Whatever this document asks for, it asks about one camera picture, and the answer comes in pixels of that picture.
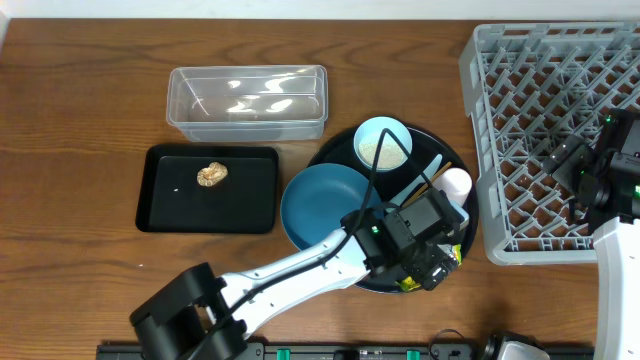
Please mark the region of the blue plate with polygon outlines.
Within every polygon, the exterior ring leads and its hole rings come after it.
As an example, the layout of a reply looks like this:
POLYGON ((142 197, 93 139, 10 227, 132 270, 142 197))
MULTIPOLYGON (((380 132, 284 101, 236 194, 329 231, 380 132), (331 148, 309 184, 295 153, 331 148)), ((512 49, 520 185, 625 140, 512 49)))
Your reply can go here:
POLYGON ((356 170, 323 163, 298 173, 280 204, 281 221, 299 250, 310 248, 340 227, 340 220, 361 208, 368 179, 356 170))

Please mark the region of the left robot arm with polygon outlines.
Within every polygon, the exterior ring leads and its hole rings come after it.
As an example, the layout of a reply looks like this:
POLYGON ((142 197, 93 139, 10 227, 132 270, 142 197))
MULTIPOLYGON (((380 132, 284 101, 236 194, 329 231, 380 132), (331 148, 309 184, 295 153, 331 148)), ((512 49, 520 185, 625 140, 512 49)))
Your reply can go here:
POLYGON ((191 267, 130 322, 147 359, 235 359, 280 313, 395 267, 399 284, 433 289, 461 263, 458 226, 354 211, 320 243, 262 268, 215 276, 206 263, 191 267))

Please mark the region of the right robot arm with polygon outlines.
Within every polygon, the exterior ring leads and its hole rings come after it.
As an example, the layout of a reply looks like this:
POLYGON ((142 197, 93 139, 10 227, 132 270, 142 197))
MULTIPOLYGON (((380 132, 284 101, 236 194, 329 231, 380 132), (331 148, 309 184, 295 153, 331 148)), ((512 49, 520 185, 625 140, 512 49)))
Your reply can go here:
POLYGON ((543 171, 587 209, 598 266, 594 357, 639 357, 639 114, 612 109, 595 147, 570 135, 543 171))

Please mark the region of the yellow snack wrapper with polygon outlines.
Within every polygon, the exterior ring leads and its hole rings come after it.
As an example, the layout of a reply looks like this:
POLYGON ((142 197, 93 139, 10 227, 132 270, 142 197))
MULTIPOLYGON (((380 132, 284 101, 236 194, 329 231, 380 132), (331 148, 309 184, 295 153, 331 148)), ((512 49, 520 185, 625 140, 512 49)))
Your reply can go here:
POLYGON ((396 284, 403 292, 434 290, 462 262, 461 246, 426 243, 400 265, 406 275, 396 284))

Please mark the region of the brown mushroom food scrap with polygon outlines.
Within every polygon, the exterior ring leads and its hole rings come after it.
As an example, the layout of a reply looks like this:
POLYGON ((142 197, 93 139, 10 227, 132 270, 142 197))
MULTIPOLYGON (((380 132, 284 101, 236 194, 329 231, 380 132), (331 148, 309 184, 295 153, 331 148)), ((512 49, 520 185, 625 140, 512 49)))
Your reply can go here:
POLYGON ((228 169, 219 162, 210 163, 197 173, 197 183, 203 187, 212 187, 222 181, 228 175, 228 169))

